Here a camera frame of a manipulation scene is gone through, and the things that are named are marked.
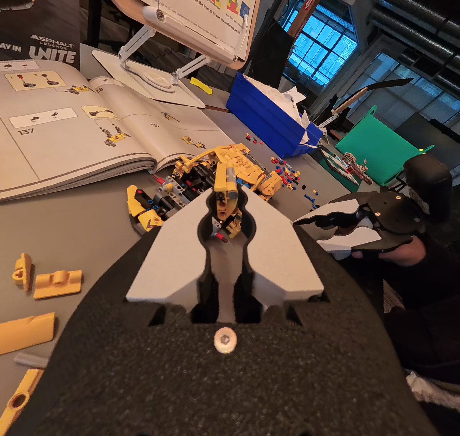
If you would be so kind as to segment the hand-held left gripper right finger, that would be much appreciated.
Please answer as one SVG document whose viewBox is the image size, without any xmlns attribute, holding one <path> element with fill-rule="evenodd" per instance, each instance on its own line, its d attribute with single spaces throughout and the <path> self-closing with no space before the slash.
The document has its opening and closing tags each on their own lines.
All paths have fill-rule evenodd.
<svg viewBox="0 0 460 436">
<path fill-rule="evenodd" d="M 236 322 L 259 323 L 265 308 L 320 299 L 324 285 L 306 252 L 308 234 L 249 188 L 239 193 L 247 240 L 234 286 Z"/>
</svg>

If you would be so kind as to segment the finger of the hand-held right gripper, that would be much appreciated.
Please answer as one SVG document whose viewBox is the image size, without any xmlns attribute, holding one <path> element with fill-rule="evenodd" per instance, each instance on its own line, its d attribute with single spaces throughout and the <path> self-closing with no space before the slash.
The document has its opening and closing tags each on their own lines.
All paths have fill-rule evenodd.
<svg viewBox="0 0 460 436">
<path fill-rule="evenodd" d="M 379 233 L 368 227 L 356 227 L 346 235 L 334 235 L 316 243 L 330 254 L 350 254 L 354 247 L 381 240 Z"/>
<path fill-rule="evenodd" d="M 375 228 L 373 213 L 368 206 L 370 196 L 343 196 L 300 217 L 293 225 L 314 224 L 321 229 L 334 227 L 352 230 L 356 227 Z"/>
</svg>

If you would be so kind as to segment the small yellow brick bracket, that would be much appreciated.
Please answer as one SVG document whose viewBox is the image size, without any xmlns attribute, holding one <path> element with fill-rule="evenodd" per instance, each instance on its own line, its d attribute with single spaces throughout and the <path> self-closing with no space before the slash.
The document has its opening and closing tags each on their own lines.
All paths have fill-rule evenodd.
<svg viewBox="0 0 460 436">
<path fill-rule="evenodd" d="M 79 293 L 82 284 L 82 271 L 60 270 L 54 273 L 38 274 L 35 277 L 34 299 L 40 300 L 55 296 Z"/>
<path fill-rule="evenodd" d="M 21 253 L 16 260 L 12 280 L 24 293 L 29 294 L 33 286 L 34 266 L 28 253 Z"/>
</svg>

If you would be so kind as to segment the green plastic carry case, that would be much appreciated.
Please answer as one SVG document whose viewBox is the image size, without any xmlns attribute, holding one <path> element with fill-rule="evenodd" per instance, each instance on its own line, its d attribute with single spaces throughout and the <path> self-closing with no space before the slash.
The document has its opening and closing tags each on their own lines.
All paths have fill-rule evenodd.
<svg viewBox="0 0 460 436">
<path fill-rule="evenodd" d="M 374 117 L 377 106 L 336 144 L 342 154 L 351 153 L 356 163 L 368 168 L 366 174 L 378 185 L 386 186 L 404 169 L 404 163 L 434 148 L 418 149 Z"/>
</svg>

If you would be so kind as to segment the small tan brick model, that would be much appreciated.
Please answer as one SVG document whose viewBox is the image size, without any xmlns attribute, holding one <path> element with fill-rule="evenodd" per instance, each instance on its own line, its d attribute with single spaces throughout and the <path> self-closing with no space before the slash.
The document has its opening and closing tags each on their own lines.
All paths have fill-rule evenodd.
<svg viewBox="0 0 460 436">
<path fill-rule="evenodd" d="M 346 165 L 346 172 L 358 177 L 361 180 L 364 180 L 368 184 L 372 183 L 371 178 L 367 175 L 368 167 L 367 160 L 364 159 L 362 164 L 357 162 L 357 158 L 350 152 L 346 152 L 341 157 L 334 156 L 339 162 Z"/>
</svg>

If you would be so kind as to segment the yellow brick wing piece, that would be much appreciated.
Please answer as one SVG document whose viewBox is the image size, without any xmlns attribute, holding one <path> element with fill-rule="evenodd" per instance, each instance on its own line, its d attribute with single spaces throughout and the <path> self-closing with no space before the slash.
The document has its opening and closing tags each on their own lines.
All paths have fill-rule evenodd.
<svg viewBox="0 0 460 436">
<path fill-rule="evenodd" d="M 234 238 L 241 230 L 242 215 L 238 208 L 238 183 L 233 161 L 219 162 L 215 173 L 214 193 L 216 211 L 212 215 L 214 236 L 223 242 L 226 230 Z"/>
</svg>

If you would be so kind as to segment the blue plastic bin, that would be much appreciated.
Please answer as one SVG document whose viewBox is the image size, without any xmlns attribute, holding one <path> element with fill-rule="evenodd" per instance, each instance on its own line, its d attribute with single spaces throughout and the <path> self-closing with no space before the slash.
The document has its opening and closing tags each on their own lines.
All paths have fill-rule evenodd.
<svg viewBox="0 0 460 436">
<path fill-rule="evenodd" d="M 312 152 L 323 135 L 312 122 L 304 128 L 239 72 L 226 107 L 282 158 Z"/>
</svg>

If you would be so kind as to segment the printed instruction sheet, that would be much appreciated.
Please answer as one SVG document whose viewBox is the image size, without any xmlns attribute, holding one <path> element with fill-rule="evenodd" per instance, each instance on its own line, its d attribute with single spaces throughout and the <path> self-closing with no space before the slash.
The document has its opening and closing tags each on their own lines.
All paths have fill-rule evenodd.
<svg viewBox="0 0 460 436">
<path fill-rule="evenodd" d="M 217 45 L 245 54 L 256 0 L 139 0 Z"/>
</svg>

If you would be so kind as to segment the person's right hand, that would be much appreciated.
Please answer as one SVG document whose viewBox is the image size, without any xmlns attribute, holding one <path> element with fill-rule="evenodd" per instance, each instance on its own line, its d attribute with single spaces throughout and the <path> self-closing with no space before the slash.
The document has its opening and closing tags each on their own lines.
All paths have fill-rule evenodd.
<svg viewBox="0 0 460 436">
<path fill-rule="evenodd" d="M 413 235 L 410 243 L 402 244 L 392 251 L 381 253 L 355 250 L 351 256 L 342 261 L 342 264 L 357 264 L 362 262 L 364 265 L 377 265 L 378 262 L 389 262 L 400 267 L 411 267 L 420 263 L 427 255 L 427 248 L 423 241 Z"/>
</svg>

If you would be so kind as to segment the yellow sticky note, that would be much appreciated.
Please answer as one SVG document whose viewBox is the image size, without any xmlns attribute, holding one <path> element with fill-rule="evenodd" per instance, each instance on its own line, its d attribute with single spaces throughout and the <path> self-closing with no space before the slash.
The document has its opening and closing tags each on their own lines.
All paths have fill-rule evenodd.
<svg viewBox="0 0 460 436">
<path fill-rule="evenodd" d="M 205 92 L 208 95 L 213 95 L 213 89 L 209 87 L 208 85 L 204 84 L 202 81 L 198 80 L 194 76 L 190 79 L 190 84 L 201 89 L 203 92 Z"/>
</svg>

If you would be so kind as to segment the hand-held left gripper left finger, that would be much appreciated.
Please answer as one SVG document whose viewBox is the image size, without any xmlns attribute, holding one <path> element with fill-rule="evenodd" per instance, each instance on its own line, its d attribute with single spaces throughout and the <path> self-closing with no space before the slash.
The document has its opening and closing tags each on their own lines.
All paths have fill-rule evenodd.
<svg viewBox="0 0 460 436">
<path fill-rule="evenodd" d="M 218 283 L 207 244 L 213 233 L 212 199 L 213 190 L 206 190 L 160 227 L 127 301 L 180 305 L 195 323 L 217 321 Z"/>
</svg>

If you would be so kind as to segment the open instruction booklet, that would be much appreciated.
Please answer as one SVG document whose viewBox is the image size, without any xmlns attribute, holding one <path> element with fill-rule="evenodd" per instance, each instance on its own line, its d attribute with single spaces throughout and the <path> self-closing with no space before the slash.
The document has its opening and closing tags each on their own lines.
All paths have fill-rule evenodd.
<svg viewBox="0 0 460 436">
<path fill-rule="evenodd" d="M 1 61 L 1 203 L 63 191 L 234 144 L 196 107 L 156 101 L 71 65 Z"/>
</svg>

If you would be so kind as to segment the grey desk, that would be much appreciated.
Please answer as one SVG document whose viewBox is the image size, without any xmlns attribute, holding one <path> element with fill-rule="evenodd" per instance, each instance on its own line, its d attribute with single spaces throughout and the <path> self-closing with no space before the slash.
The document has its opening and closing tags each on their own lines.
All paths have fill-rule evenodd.
<svg viewBox="0 0 460 436">
<path fill-rule="evenodd" d="M 252 132 L 233 114 L 226 103 L 233 78 L 212 68 L 199 70 L 198 80 L 213 88 L 208 95 L 189 80 L 182 82 L 205 104 L 203 113 L 234 141 L 245 141 Z M 305 194 L 316 196 L 321 205 L 347 194 L 348 189 L 325 170 L 312 156 L 288 158 L 301 172 L 296 191 L 282 188 L 270 204 L 295 220 L 306 214 L 310 202 Z M 127 212 L 126 189 L 141 187 L 149 194 L 157 191 L 147 171 L 121 175 L 97 183 L 43 196 L 1 204 L 1 323 L 33 315 L 55 312 L 53 340 L 26 349 L 26 352 L 49 358 L 65 324 L 93 284 L 140 238 L 132 228 Z M 240 264 L 244 236 L 239 234 L 227 244 L 210 243 L 213 268 L 219 281 L 218 322 L 233 323 L 233 284 L 239 274 L 224 262 L 226 252 Z M 12 280 L 14 264 L 20 254 L 31 256 L 37 273 L 56 270 L 82 270 L 82 291 L 78 294 L 35 301 Z M 27 367 L 15 364 L 18 352 L 1 355 L 1 415 L 22 381 Z"/>
</svg>

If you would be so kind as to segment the grey brick axle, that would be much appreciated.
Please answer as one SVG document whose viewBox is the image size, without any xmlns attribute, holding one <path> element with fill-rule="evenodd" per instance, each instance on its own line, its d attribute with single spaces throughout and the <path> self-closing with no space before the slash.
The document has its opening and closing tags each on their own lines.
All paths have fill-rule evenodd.
<svg viewBox="0 0 460 436">
<path fill-rule="evenodd" d="M 20 352 L 14 357 L 14 363 L 30 369 L 46 369 L 49 359 L 27 352 Z"/>
</svg>

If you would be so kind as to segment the white crumpled papers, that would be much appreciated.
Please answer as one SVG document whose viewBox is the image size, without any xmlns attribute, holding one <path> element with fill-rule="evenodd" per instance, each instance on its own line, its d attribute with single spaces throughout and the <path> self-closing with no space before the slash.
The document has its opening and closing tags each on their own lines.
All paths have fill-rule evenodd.
<svg viewBox="0 0 460 436">
<path fill-rule="evenodd" d="M 285 93 L 281 93 L 278 89 L 272 88 L 267 84 L 250 78 L 249 76 L 245 76 L 245 79 L 261 91 L 262 94 L 268 97 L 268 99 L 276 104 L 281 110 L 301 124 L 303 128 L 307 128 L 310 123 L 308 115 L 304 111 L 301 116 L 297 108 L 297 104 L 302 100 L 305 100 L 306 96 L 299 93 L 296 87 L 291 88 Z"/>
</svg>

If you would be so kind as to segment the toy car set box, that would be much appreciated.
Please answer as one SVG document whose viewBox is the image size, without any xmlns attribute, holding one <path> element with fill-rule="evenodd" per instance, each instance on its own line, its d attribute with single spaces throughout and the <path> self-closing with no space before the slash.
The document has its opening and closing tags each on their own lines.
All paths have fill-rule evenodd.
<svg viewBox="0 0 460 436">
<path fill-rule="evenodd" d="M 80 68 L 79 0 L 0 0 L 0 59 Z"/>
</svg>

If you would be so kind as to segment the yellow toy brick car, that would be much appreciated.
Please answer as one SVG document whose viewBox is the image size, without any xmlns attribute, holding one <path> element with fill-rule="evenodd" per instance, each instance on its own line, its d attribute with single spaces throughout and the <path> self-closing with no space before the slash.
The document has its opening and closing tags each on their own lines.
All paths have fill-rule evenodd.
<svg viewBox="0 0 460 436">
<path fill-rule="evenodd" d="M 240 143 L 219 145 L 192 158 L 182 155 L 171 176 L 162 179 L 154 175 L 160 188 L 153 197 L 135 185 L 129 186 L 127 205 L 132 227 L 143 235 L 163 225 L 206 190 L 214 192 L 219 162 L 233 161 L 238 186 L 245 186 L 268 201 L 280 190 L 281 178 L 274 171 L 267 174 L 250 160 L 248 152 L 248 148 Z"/>
</svg>

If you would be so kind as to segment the person's right forearm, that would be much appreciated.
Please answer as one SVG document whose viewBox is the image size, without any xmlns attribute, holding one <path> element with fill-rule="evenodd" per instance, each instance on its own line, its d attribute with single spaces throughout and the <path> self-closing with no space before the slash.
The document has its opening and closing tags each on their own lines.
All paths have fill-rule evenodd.
<svg viewBox="0 0 460 436">
<path fill-rule="evenodd" d="M 459 385 L 459 259 L 428 234 L 420 241 L 425 253 L 414 265 L 381 262 L 404 305 L 384 315 L 385 328 L 404 368 Z"/>
</svg>

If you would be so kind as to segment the yellow perforated brick beam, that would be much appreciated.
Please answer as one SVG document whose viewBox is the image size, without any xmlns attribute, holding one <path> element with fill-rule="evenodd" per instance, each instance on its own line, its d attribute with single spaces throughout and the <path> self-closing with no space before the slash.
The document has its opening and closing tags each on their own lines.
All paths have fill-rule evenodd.
<svg viewBox="0 0 460 436">
<path fill-rule="evenodd" d="M 15 393 L 9 399 L 0 418 L 0 435 L 4 436 L 15 420 L 20 416 L 23 408 L 43 375 L 43 369 L 28 369 Z"/>
</svg>

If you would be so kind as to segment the scattered small brick pieces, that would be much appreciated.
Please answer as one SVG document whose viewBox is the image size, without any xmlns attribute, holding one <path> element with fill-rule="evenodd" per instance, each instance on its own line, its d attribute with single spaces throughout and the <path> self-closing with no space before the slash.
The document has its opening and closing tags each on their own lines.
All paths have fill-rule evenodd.
<svg viewBox="0 0 460 436">
<path fill-rule="evenodd" d="M 321 175 L 325 170 L 309 155 L 282 158 L 276 155 L 259 137 L 244 129 L 241 141 L 248 148 L 247 157 L 267 174 L 275 172 L 281 178 L 281 191 L 293 192 L 307 203 L 307 211 L 325 204 L 321 197 Z"/>
</svg>

